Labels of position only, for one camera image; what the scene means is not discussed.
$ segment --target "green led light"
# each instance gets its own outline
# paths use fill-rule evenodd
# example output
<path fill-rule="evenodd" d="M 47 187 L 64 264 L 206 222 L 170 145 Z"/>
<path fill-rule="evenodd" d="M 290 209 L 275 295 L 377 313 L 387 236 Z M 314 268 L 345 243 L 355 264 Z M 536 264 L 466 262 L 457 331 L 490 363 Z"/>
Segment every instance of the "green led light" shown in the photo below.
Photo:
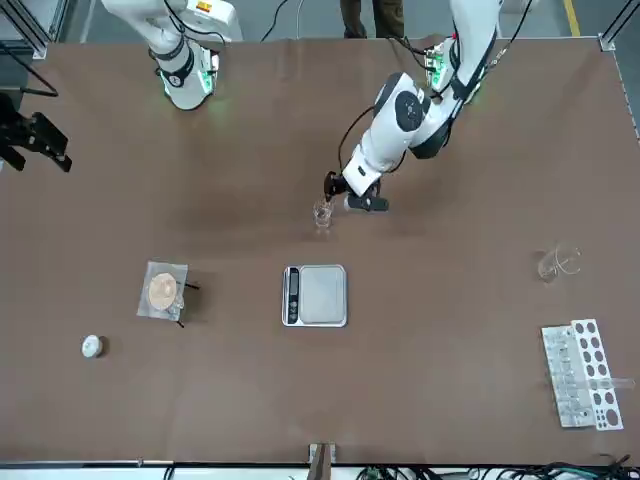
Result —
<path fill-rule="evenodd" d="M 205 93 L 211 93 L 213 90 L 213 76 L 210 73 L 198 72 L 198 78 Z"/>

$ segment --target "small glass beaker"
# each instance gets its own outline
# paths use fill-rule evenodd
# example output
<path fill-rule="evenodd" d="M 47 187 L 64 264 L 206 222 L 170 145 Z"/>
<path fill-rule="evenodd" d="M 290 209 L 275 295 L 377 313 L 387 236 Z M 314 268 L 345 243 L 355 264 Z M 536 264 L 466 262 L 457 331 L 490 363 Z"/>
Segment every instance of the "small glass beaker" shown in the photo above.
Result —
<path fill-rule="evenodd" d="M 333 202 L 324 198 L 313 204 L 313 218 L 318 228 L 329 228 L 331 226 L 331 215 L 333 214 Z"/>
<path fill-rule="evenodd" d="M 560 273 L 575 275 L 580 272 L 581 257 L 577 247 L 559 243 L 538 262 L 538 275 L 545 282 L 552 282 Z"/>

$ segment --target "test tube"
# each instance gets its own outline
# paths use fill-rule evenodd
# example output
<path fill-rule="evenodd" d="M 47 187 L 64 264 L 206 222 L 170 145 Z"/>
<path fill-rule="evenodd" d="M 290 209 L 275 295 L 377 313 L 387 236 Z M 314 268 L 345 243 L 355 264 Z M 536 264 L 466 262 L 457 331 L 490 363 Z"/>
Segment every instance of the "test tube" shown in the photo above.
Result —
<path fill-rule="evenodd" d="M 598 378 L 579 382 L 578 386 L 586 390 L 607 390 L 610 388 L 633 390 L 636 386 L 636 381 L 633 378 Z"/>

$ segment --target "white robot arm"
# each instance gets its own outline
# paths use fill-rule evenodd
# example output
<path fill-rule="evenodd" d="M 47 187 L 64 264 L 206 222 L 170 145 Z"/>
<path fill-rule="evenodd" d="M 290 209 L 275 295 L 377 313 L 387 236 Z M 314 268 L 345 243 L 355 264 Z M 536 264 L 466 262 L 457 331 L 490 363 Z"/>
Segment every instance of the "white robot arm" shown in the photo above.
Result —
<path fill-rule="evenodd" d="M 215 31 L 225 40 L 242 40 L 235 9 L 221 0 L 102 0 L 102 3 L 149 44 L 160 67 L 165 92 L 182 110 L 198 107 L 213 92 L 219 59 L 175 25 L 188 22 L 187 25 L 195 24 L 193 30 Z M 173 18 L 171 10 L 179 16 Z M 190 33 L 196 39 L 211 38 Z"/>
<path fill-rule="evenodd" d="M 380 90 L 371 127 L 340 175 L 329 172 L 325 197 L 349 192 L 347 204 L 386 210 L 379 198 L 380 177 L 398 167 L 407 149 L 432 158 L 449 137 L 453 120 L 481 80 L 497 35 L 500 0 L 450 0 L 455 41 L 449 55 L 454 73 L 441 101 L 432 102 L 406 73 L 394 73 Z"/>

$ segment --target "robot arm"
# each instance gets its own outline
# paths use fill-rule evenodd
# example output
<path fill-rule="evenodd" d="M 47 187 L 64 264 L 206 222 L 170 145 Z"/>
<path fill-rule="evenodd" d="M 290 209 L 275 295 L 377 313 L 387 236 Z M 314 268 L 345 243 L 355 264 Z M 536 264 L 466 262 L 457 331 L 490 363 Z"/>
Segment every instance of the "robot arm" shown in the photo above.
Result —
<path fill-rule="evenodd" d="M 454 73 L 441 101 L 432 102 L 405 73 L 395 73 L 376 98 L 371 127 L 351 160 L 325 178 L 325 197 L 349 192 L 347 206 L 386 210 L 377 198 L 380 177 L 395 168 L 407 149 L 420 159 L 432 158 L 446 143 L 453 120 L 478 87 L 496 38 L 499 0 L 450 0 L 456 39 L 449 55 Z"/>
<path fill-rule="evenodd" d="M 167 54 L 180 44 L 182 34 L 159 26 L 158 21 L 169 15 L 163 0 L 102 0 L 104 8 L 121 18 L 138 32 L 156 54 Z M 184 8 L 185 1 L 169 0 L 174 10 Z"/>
<path fill-rule="evenodd" d="M 167 2 L 176 12 L 187 6 L 187 0 Z M 102 3 L 149 44 L 160 67 L 165 93 L 176 107 L 193 110 L 213 93 L 218 56 L 173 26 L 165 0 L 102 0 Z"/>

